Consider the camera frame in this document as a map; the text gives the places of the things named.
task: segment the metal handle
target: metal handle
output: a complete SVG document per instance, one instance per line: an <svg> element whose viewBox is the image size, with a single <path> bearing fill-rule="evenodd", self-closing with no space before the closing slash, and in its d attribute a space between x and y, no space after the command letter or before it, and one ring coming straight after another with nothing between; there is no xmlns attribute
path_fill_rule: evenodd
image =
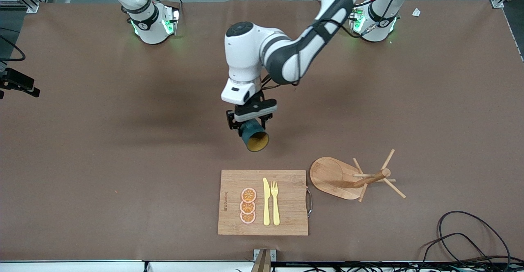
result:
<svg viewBox="0 0 524 272"><path fill-rule="evenodd" d="M309 194L309 211L307 211L307 218L311 215L311 212L313 211L313 196L311 195L311 191L309 191L309 188L305 187L306 194Z"/></svg>

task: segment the knife handle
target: knife handle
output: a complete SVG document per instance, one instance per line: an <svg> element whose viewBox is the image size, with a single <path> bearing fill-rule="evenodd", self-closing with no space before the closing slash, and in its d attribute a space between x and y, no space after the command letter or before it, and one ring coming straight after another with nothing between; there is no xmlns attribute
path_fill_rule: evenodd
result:
<svg viewBox="0 0 524 272"><path fill-rule="evenodd" d="M273 224L280 225L280 215L278 213L277 197L273 196Z"/></svg>
<svg viewBox="0 0 524 272"><path fill-rule="evenodd" d="M269 206L268 206L268 200L264 202L264 225L269 226Z"/></svg>

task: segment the knife blade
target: knife blade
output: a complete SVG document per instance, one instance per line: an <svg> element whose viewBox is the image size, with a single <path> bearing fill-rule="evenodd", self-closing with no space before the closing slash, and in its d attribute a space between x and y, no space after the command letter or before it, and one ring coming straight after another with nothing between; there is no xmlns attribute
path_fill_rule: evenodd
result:
<svg viewBox="0 0 524 272"><path fill-rule="evenodd" d="M271 197L271 190L269 188L269 183L267 182L267 179L264 178L264 225L269 226L270 220L269 220L269 204L268 200L269 197Z"/></svg>

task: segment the orange slice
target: orange slice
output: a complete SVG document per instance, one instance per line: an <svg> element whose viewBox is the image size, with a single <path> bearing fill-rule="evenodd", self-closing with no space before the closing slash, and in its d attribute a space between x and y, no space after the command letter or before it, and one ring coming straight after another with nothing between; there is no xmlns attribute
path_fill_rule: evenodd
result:
<svg viewBox="0 0 524 272"><path fill-rule="evenodd" d="M242 201L245 203L250 203L255 201L257 198L257 192L253 188L245 188L242 190Z"/></svg>
<svg viewBox="0 0 524 272"><path fill-rule="evenodd" d="M240 220L241 220L243 223L246 223L246 224L251 224L251 223L253 223L253 222L255 221L255 218L256 218L256 217L257 217L257 216L255 215L255 213L253 213L253 214L249 214L249 215L247 215L247 214L242 214L242 213L240 214Z"/></svg>
<svg viewBox="0 0 524 272"><path fill-rule="evenodd" d="M241 202L240 203L240 211L242 214L253 214L255 211L255 203L254 202Z"/></svg>

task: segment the fork handle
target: fork handle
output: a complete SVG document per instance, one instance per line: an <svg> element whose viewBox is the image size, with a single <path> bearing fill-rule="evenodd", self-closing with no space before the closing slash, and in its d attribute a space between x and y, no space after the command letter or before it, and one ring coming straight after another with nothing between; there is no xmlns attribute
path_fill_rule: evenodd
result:
<svg viewBox="0 0 524 272"><path fill-rule="evenodd" d="M276 196L273 196L273 224L275 226L280 225L280 215L278 214L278 203Z"/></svg>

